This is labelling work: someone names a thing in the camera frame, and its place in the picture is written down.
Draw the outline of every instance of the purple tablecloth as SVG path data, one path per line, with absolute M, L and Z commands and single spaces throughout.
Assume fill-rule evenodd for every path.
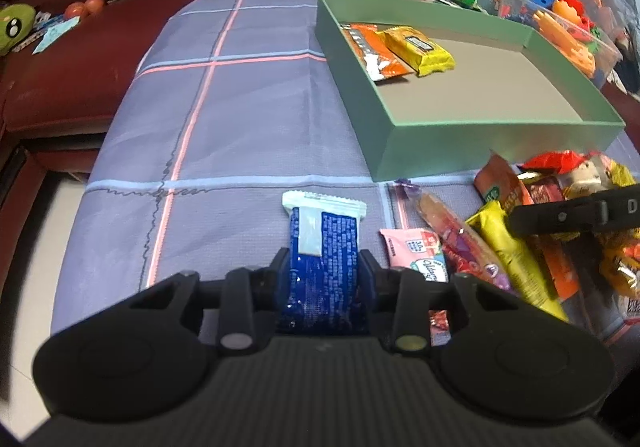
M 289 242 L 281 196 L 292 188 L 366 202 L 361 247 L 386 262 L 378 230 L 399 226 L 398 200 L 371 181 L 314 36 L 316 3 L 197 0 L 168 21 L 82 198 L 53 332 L 179 270 L 219 279 L 268 264 Z M 624 133 L 607 153 L 640 171 Z M 472 179 L 465 172 L 418 182 L 468 217 L 481 205 Z M 567 312 L 609 341 L 622 376 L 639 357 L 640 331 L 623 326 L 610 290 L 588 279 L 583 287 Z

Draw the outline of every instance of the candy wrapper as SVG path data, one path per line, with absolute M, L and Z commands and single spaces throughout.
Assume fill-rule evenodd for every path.
M 290 215 L 289 296 L 278 324 L 305 334 L 354 332 L 360 201 L 287 191 L 282 205 Z
M 640 241 L 633 239 L 618 247 L 605 247 L 600 273 L 620 295 L 640 297 Z
M 372 81 L 411 73 L 380 39 L 375 24 L 343 23 L 341 27 Z
M 558 302 L 558 294 L 549 289 L 545 274 L 537 258 L 524 239 L 511 236 L 506 225 L 507 213 L 500 202 L 493 200 L 466 222 L 484 238 L 494 250 L 522 298 L 533 306 L 567 321 Z
M 544 153 L 533 157 L 522 170 L 539 171 L 551 179 L 561 191 L 563 199 L 571 200 L 595 192 L 611 189 L 610 167 L 613 161 L 600 153 L 578 154 L 574 151 Z
M 440 246 L 440 238 L 429 229 L 381 229 L 385 238 L 389 266 L 419 271 L 426 281 L 447 283 L 447 267 Z M 449 342 L 447 312 L 430 311 L 431 345 Z
M 444 72 L 456 67 L 449 52 L 410 26 L 396 26 L 379 32 L 389 50 L 423 77 L 433 72 Z
M 640 323 L 640 299 L 632 299 L 623 295 L 618 296 L 618 309 L 625 323 Z
M 483 281 L 510 290 L 511 284 L 500 260 L 476 231 L 449 209 L 437 196 L 420 189 L 408 180 L 400 180 L 407 197 L 415 203 L 420 216 L 442 239 L 447 259 Z
M 558 196 L 552 186 L 545 185 L 543 176 L 527 173 L 528 185 L 521 181 L 509 163 L 498 154 L 492 154 L 486 166 L 476 175 L 474 185 L 482 198 L 489 202 L 497 200 L 507 214 L 517 205 L 531 205 L 538 201 L 551 201 Z M 554 281 L 561 300 L 569 299 L 578 292 L 578 274 L 569 256 L 560 243 L 549 236 L 531 236 L 527 243 L 533 253 L 540 253 Z

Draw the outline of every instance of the light blue stripe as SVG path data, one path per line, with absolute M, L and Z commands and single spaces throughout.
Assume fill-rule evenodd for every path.
M 638 173 L 633 173 L 634 177 L 638 177 Z M 412 182 L 418 185 L 438 186 L 438 185 L 470 185 L 473 183 L 475 174 L 442 175 L 442 176 L 426 176 L 414 178 Z M 386 185 L 393 182 L 380 182 L 378 188 L 382 196 Z M 291 187 L 296 185 L 317 184 L 328 186 L 374 186 L 369 176 L 323 176 L 318 174 L 309 174 L 306 176 L 223 176 L 220 178 L 193 178 L 189 180 L 167 180 L 165 182 L 128 182 L 126 180 L 98 180 L 91 182 L 86 186 L 85 191 L 90 192 L 97 189 L 117 189 L 129 191 L 147 191 L 155 192 L 158 189 L 207 189 L 216 187 L 229 186 L 283 186 Z M 385 223 L 393 224 L 391 214 L 385 214 Z
M 324 57 L 322 52 L 318 52 L 317 50 L 311 50 L 310 48 L 306 48 L 304 50 L 290 50 L 289 52 L 264 52 L 264 53 L 245 53 L 245 54 L 237 54 L 237 55 L 220 55 L 218 57 L 198 57 L 193 59 L 180 59 L 175 61 L 160 61 L 152 64 L 146 65 L 139 73 L 145 72 L 151 68 L 161 68 L 162 66 L 181 66 L 184 64 L 196 64 L 201 62 L 224 62 L 224 61 L 233 61 L 235 59 L 257 59 L 262 57 L 282 57 L 289 55 L 304 55 L 305 53 L 310 53 L 311 55 L 315 55 L 316 57 Z
M 260 8 L 317 8 L 317 5 L 309 5 L 306 3 L 300 5 L 261 5 L 256 7 L 240 7 L 238 9 L 234 8 L 219 8 L 218 10 L 190 10 L 189 12 L 183 12 L 180 15 L 186 16 L 187 14 L 215 14 L 217 12 L 231 12 L 232 10 L 259 10 Z
M 386 189 L 386 183 L 378 184 L 378 191 L 380 191 L 380 202 L 382 203 L 382 216 L 385 220 L 385 229 L 394 229 L 393 218 L 391 217 L 391 198 L 389 192 Z
M 165 182 L 127 182 L 126 180 L 98 180 L 86 186 L 85 191 L 96 189 L 118 189 L 130 191 L 154 192 L 162 187 L 168 189 L 206 189 L 228 186 L 246 185 L 282 185 L 294 186 L 313 183 L 319 185 L 339 186 L 373 186 L 369 176 L 321 176 L 309 174 L 306 176 L 224 176 L 220 178 L 194 178 L 192 180 L 167 180 Z

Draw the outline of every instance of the red leather couch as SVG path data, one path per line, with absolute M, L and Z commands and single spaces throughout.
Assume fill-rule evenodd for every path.
M 25 2 L 59 13 L 79 0 Z M 88 173 L 142 56 L 165 21 L 192 0 L 123 0 L 84 20 L 46 52 L 0 58 L 0 289 L 47 170 Z M 605 95 L 640 147 L 640 105 Z

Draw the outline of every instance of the blue snack wrapper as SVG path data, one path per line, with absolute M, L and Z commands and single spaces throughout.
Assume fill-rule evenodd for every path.
M 279 329 L 305 334 L 353 333 L 363 202 L 287 191 L 290 215 L 289 297 Z

